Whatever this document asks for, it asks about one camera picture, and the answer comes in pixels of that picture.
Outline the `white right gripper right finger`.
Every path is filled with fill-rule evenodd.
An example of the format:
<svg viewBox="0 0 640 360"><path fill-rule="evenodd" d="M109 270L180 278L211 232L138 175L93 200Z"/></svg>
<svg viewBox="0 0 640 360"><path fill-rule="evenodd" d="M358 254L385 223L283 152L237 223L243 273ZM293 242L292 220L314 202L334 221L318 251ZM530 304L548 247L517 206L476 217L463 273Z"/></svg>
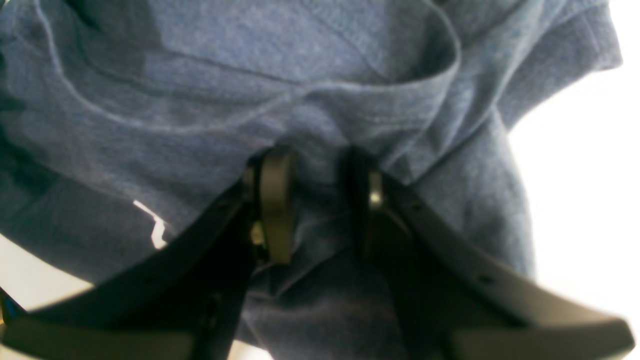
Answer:
<svg viewBox="0 0 640 360"><path fill-rule="evenodd" d="M410 360L621 360L629 324L547 291L462 239L356 146L355 251L390 291Z"/></svg>

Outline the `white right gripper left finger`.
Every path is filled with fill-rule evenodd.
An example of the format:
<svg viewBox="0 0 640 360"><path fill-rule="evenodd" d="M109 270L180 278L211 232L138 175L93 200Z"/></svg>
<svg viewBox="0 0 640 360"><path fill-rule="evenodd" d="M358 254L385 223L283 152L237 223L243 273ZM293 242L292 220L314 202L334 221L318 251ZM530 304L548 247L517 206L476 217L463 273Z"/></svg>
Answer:
<svg viewBox="0 0 640 360"><path fill-rule="evenodd" d="M274 147L179 237L91 291L14 312L2 346L39 360L224 360L250 278L288 265L296 155Z"/></svg>

